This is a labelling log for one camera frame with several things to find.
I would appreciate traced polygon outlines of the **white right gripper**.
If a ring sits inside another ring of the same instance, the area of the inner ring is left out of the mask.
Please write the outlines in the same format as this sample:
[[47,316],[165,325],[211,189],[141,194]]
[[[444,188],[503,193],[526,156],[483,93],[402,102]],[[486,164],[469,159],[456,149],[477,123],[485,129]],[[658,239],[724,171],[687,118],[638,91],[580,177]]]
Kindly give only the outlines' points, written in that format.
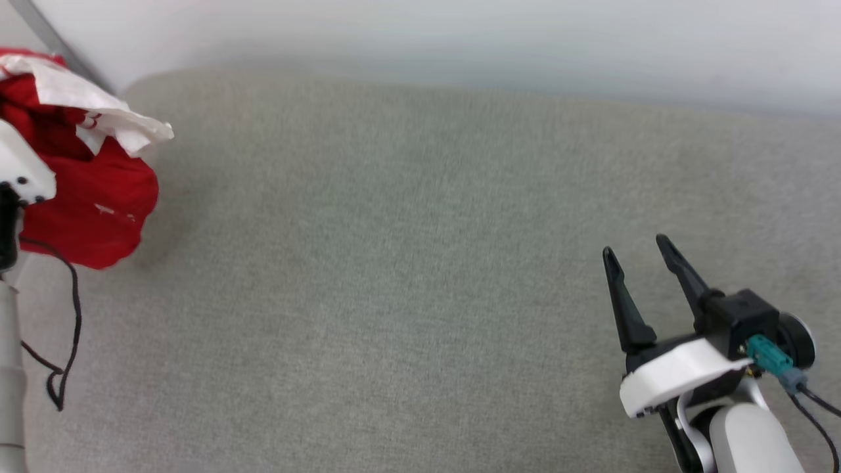
[[[693,323],[700,323],[704,316],[702,297],[709,291],[709,286],[667,235],[657,234],[656,243],[667,269],[681,285],[694,317]],[[747,357],[735,361],[728,359],[705,338],[682,342],[654,359],[638,363],[639,353],[654,347],[657,335],[643,320],[625,285],[622,266],[609,246],[602,251],[602,261],[620,348],[625,353],[627,374],[620,384],[620,401],[625,415],[645,416],[649,409],[751,364]]]

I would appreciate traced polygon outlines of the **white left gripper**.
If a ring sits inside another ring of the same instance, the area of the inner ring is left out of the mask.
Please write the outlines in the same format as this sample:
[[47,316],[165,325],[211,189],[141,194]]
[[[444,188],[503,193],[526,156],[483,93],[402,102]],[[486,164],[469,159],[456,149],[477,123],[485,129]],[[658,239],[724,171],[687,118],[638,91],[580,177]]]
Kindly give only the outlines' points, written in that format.
[[1,122],[1,182],[25,204],[52,200],[57,194],[54,171],[7,121]]

